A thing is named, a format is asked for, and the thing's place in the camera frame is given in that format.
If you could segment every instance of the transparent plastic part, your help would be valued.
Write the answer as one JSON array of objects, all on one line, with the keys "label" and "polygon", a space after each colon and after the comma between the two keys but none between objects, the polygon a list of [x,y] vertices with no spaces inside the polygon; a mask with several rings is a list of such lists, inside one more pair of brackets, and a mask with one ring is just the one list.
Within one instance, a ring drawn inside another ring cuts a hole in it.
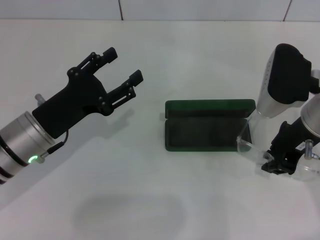
[{"label": "transparent plastic part", "polygon": [[[299,117],[300,111],[298,109],[288,109],[274,118],[263,117],[257,111],[254,111],[251,116],[246,119],[246,125],[237,137],[238,153],[256,163],[257,169],[263,171],[261,170],[262,165],[274,160],[274,157],[266,151],[270,148],[272,140],[278,134],[281,124],[284,121],[292,124]],[[248,131],[248,128],[250,130],[252,143],[242,138],[242,135],[245,131]],[[304,155],[302,155],[294,174],[289,175],[285,173],[279,176],[304,182],[320,180],[320,160],[307,160],[304,158]]]}]

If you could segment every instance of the white table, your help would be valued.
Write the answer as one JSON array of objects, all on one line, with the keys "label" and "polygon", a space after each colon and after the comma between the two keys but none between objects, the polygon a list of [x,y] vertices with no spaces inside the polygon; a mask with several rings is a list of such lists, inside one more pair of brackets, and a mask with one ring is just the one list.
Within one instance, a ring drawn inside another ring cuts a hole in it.
[{"label": "white table", "polygon": [[137,97],[74,126],[65,147],[0,187],[6,240],[318,240],[320,184],[255,173],[235,152],[168,152],[167,100],[257,99],[279,43],[320,68],[320,23],[0,20],[0,127],[114,47],[107,91]]}]

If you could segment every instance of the green led light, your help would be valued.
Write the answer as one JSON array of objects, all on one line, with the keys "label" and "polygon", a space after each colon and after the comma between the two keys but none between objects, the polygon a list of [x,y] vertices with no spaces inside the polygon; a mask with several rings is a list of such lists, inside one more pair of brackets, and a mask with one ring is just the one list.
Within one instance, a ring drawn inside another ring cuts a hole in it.
[{"label": "green led light", "polygon": [[32,157],[30,157],[28,163],[31,163],[33,160],[35,160],[35,159],[37,159],[37,158],[38,158],[38,156],[32,156]]}]

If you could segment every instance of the white tiled wall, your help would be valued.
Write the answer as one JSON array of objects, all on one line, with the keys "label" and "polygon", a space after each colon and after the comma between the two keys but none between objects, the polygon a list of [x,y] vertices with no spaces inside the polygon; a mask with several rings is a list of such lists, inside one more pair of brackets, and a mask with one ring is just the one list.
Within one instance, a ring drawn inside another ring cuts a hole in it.
[{"label": "white tiled wall", "polygon": [[282,21],[290,0],[121,0],[125,20]]},{"label": "white tiled wall", "polygon": [[320,0],[292,0],[285,20],[320,22]]},{"label": "white tiled wall", "polygon": [[118,0],[0,0],[0,18],[121,20]]}]

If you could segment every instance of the white surface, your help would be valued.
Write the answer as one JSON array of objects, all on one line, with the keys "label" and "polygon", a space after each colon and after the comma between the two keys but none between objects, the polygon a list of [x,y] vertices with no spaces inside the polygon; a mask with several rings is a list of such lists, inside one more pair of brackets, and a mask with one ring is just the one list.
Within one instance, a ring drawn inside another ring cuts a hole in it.
[{"label": "white surface", "polygon": [[320,1],[293,0],[285,20],[297,22],[319,22],[319,13]]},{"label": "white surface", "polygon": [[1,0],[0,19],[121,20],[118,0]]},{"label": "white surface", "polygon": [[9,240],[318,240],[320,185],[263,177],[235,152],[168,152],[167,100],[257,99],[279,43],[320,66],[318,23],[0,20],[0,125],[114,47],[106,90],[140,69],[137,97],[70,130],[66,146],[0,187]]},{"label": "white surface", "polygon": [[290,0],[121,0],[125,20],[282,21]]}]

